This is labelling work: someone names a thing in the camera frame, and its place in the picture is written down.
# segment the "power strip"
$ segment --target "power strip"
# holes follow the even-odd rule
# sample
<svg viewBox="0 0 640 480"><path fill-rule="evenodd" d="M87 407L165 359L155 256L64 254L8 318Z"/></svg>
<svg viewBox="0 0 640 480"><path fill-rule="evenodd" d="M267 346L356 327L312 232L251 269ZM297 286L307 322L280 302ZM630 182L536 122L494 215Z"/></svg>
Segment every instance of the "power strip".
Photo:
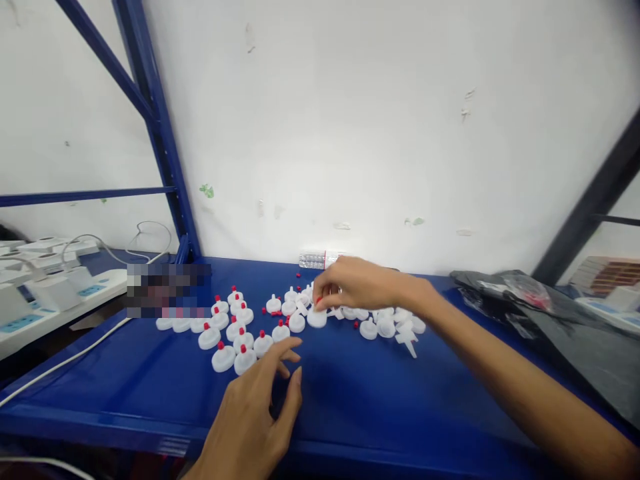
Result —
<svg viewBox="0 0 640 480"><path fill-rule="evenodd" d="M58 312L34 301L32 314L0 327L0 360L127 291L125 269L108 270L93 279L94 285L79 292L82 302L75 307Z"/></svg>

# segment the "person's left hand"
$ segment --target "person's left hand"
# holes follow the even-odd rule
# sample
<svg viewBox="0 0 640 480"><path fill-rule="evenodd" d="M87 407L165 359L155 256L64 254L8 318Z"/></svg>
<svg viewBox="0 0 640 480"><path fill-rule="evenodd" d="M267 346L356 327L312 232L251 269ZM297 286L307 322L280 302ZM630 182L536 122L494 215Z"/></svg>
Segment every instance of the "person's left hand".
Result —
<svg viewBox="0 0 640 480"><path fill-rule="evenodd" d="M291 375L282 363L300 361L300 355L291 349L301 343L297 337L274 343L263 358L229 383L202 454L186 479L268 478L289 449L293 424L302 405L302 367ZM269 405L276 371L291 379L280 417L274 421Z"/></svg>

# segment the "blue metal frame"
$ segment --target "blue metal frame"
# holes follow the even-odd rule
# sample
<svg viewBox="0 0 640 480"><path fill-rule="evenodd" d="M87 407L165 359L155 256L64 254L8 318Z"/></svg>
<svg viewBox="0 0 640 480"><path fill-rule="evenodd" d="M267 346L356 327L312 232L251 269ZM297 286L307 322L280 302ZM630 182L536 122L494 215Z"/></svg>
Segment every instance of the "blue metal frame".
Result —
<svg viewBox="0 0 640 480"><path fill-rule="evenodd" d="M191 213L189 195L178 155L169 109L162 89L149 28L141 0L113 0L123 42L133 72L133 81L96 29L77 0L56 0L69 20L138 110L149 132L162 187L74 192L0 195L0 207L110 197L164 193L173 224L181 239L181 258L194 261L201 256L200 243Z"/></svg>

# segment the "white cable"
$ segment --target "white cable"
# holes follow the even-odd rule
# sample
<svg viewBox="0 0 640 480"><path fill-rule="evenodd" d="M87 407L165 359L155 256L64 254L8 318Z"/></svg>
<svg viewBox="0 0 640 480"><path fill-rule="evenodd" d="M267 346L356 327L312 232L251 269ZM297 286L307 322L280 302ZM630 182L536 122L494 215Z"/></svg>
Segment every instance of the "white cable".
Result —
<svg viewBox="0 0 640 480"><path fill-rule="evenodd" d="M145 221L142 221L142 222L138 223L135 226L138 229L138 233L136 233L134 238L131 239L131 241L127 245L127 248L125 248L125 252L129 253L130 255L135 255L136 257L144 257L148 261L151 261L151 258L146 256L146 255L142 255L141 253L135 253L135 252L129 251L129 247L131 246L131 244L136 240L136 238L138 238L140 236L140 234L142 234L142 230L140 230L140 225L142 225L143 223L155 223L157 225L160 225L169 234L169 243L167 244L167 247L164 249L164 251L160 254L160 256L164 255L166 252L169 251L169 247L171 246L171 241L173 240L173 236L171 234L171 230L169 230L166 225L164 225L164 224L162 224L160 222L156 222L154 220L145 220Z"/></svg>
<svg viewBox="0 0 640 480"><path fill-rule="evenodd" d="M48 465L53 465L54 467L62 468L76 477L82 478L83 480L95 480L88 473L83 472L79 468L74 467L66 462L56 459L44 458L44 457L0 457L0 462L11 462L11 463L46 463Z"/></svg>
<svg viewBox="0 0 640 480"><path fill-rule="evenodd" d="M29 260L24 260L17 257L0 257L0 260L5 260L5 261L16 260L24 263L29 268L29 270L31 270L31 278L35 281L40 281L47 278L47 275L45 274L45 272L42 269L36 267Z"/></svg>
<svg viewBox="0 0 640 480"><path fill-rule="evenodd" d="M65 254L65 250L66 250L67 246L69 246L69 244L70 244L73 240L76 240L76 239L78 239L78 238L80 238L80 237L84 237L84 236L93 237L93 238L95 238L95 239L100 240L100 243L102 243L102 245L104 246L104 248L107 250L107 252L109 252L109 254L110 254L113 258L115 258L116 260L118 260L118 262L120 262L120 263L124 263L125 265L128 265L128 263L126 263L126 262L124 262L124 261L120 260L118 257L116 257L116 256L111 252L111 250L109 250L109 248L105 245L105 243L102 241L102 239L100 239L100 238L98 238L98 237L96 237L95 235L92 235L92 234L90 234L90 233L85 233L85 234L83 234L83 235L78 235L76 238L72 239L69 243L67 243L67 244L65 245L65 248L62 250L62 253L61 253L61 256L62 256L63 261L64 261L64 254ZM162 252L162 253L160 253L160 254L156 255L154 258L152 258L151 260L149 260L149 261L147 262L147 265L148 265L148 264L150 264L150 263L155 262L156 260L158 260L158 258L162 257L162 256L167 252L167 250L168 250L168 246L167 246L167 248L165 249L165 251L164 251L164 252ZM34 378L34 379L32 379L32 380L28 381L28 382L27 382L26 384L24 384L22 387L18 388L18 390L16 390L16 391L15 391L15 392L13 392L12 394L10 394L7 398L5 398L5 399L3 399L2 401L0 401L0 408L4 407L4 406L7 404L7 402L9 402L10 400L12 400L16 395L19 395L20 393L24 392L24 390L28 389L28 388L29 388L30 386L32 386L34 383L36 383L36 382L38 382L38 381L42 380L44 377L46 377L46 376L48 376L49 374L51 374L51 373L55 372L56 370L58 370L58 368L63 367L63 366L65 366L66 364L68 364L68 363L70 363L70 362L72 362L72 361L76 360L76 358L81 357L81 356L82 356L82 355L84 355L86 352L88 352L88 351L89 351L89 350L91 350L92 348L94 348L94 347L96 347L97 345L99 345L99 344L102 342L102 340L104 340L105 338L107 338L108 336L110 336L113 332L115 332L116 330L118 330L118 328L122 327L122 326L123 326L126 322L128 322L129 320L131 320L131 318L130 318L130 317L127 317L127 318L125 318L124 320L121 320L121 321L120 321L120 322L118 322L118 323L117 323L117 324L116 324L116 325L115 325L111 330L109 330L108 332L106 332L102 337L98 338L98 340L96 340L94 343L92 343L90 346L88 346L88 347L87 347L87 348L85 348L84 350L82 350L82 351L80 351L80 352L76 353L75 355L73 355L73 356L69 357L68 359L64 360L63 362L58 363L58 365L56 365L56 366L54 366L54 367L50 368L50 369L49 369L49 370L47 370L46 372L41 373L41 374L40 374L40 375L38 375L36 378Z"/></svg>

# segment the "hand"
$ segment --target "hand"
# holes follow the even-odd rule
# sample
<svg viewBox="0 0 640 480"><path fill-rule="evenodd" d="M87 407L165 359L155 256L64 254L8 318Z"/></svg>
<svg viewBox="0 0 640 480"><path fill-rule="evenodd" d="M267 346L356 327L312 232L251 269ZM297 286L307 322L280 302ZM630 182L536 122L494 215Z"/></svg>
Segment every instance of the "hand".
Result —
<svg viewBox="0 0 640 480"><path fill-rule="evenodd" d="M274 343L263 358L229 383L202 454L187 480L268 478L289 449L293 424L302 405L302 367L291 375L282 363L300 361L300 355L291 349L301 343L297 337ZM280 417L274 421L269 404L276 371L291 379Z"/></svg>
<svg viewBox="0 0 640 480"><path fill-rule="evenodd" d="M340 257L313 284L316 310L352 307L378 310L404 307L414 311L413 298L439 297L431 284L356 257Z"/></svg>

